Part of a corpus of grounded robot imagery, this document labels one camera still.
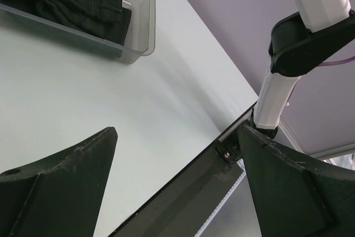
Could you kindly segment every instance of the white table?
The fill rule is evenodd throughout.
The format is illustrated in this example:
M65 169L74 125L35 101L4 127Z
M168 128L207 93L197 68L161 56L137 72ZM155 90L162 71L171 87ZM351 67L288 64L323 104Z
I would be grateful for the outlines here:
M0 172L114 126L119 140L97 237L108 236L257 99L187 0L156 0L156 21L155 52L128 66L0 15Z

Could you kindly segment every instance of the clear plastic bin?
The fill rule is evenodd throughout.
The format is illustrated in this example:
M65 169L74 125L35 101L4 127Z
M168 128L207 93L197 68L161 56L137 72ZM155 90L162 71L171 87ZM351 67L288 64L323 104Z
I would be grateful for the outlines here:
M86 51L132 64L141 56L152 54L155 49L155 0L123 0L123 7L132 10L125 46L14 9L0 0L0 9L10 12L26 27L40 31L48 38L55 36L56 39L65 39Z

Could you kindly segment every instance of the purple wall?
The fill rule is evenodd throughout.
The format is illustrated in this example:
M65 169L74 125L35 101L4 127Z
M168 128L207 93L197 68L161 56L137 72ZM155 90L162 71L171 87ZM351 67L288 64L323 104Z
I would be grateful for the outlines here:
M256 92L269 64L270 31L294 0L188 0ZM355 42L330 60L355 55ZM355 142L355 62L322 67L296 85L283 117L307 152Z

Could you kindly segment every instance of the robotic arm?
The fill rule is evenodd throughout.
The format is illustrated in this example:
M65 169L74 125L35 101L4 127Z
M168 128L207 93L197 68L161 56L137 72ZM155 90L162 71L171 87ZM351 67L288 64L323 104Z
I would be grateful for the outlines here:
M268 67L253 111L253 126L273 138L291 92L302 75L355 39L349 0L295 0L296 13L271 33Z

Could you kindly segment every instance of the cable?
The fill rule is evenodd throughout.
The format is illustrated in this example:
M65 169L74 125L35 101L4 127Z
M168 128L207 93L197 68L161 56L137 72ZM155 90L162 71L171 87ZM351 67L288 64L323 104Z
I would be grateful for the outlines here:
M336 66L336 65L346 64L354 60L355 60L355 56L348 59L339 60L339 61L323 62L320 65L318 65L318 67Z

